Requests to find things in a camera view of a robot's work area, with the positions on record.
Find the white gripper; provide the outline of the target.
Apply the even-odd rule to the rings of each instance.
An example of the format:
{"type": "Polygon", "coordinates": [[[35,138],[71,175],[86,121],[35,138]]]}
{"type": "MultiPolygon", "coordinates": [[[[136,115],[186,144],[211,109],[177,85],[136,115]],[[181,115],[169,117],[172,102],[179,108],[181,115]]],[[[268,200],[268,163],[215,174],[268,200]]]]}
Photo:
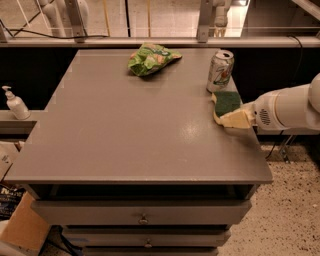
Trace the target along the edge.
{"type": "Polygon", "coordinates": [[[241,109],[229,112],[220,117],[220,124],[227,128],[249,129],[254,123],[263,130],[287,130],[276,113],[276,101],[280,91],[275,90],[259,96],[254,102],[244,103],[241,109]]]}

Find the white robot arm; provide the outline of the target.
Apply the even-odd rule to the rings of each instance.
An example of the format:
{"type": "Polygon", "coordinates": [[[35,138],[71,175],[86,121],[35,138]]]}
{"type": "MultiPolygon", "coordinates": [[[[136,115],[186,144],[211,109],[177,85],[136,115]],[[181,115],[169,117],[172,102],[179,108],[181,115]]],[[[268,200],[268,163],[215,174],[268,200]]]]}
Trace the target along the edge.
{"type": "Polygon", "coordinates": [[[288,129],[320,130],[320,73],[309,84],[270,91],[255,101],[218,117],[224,127],[267,131],[288,129]]]}

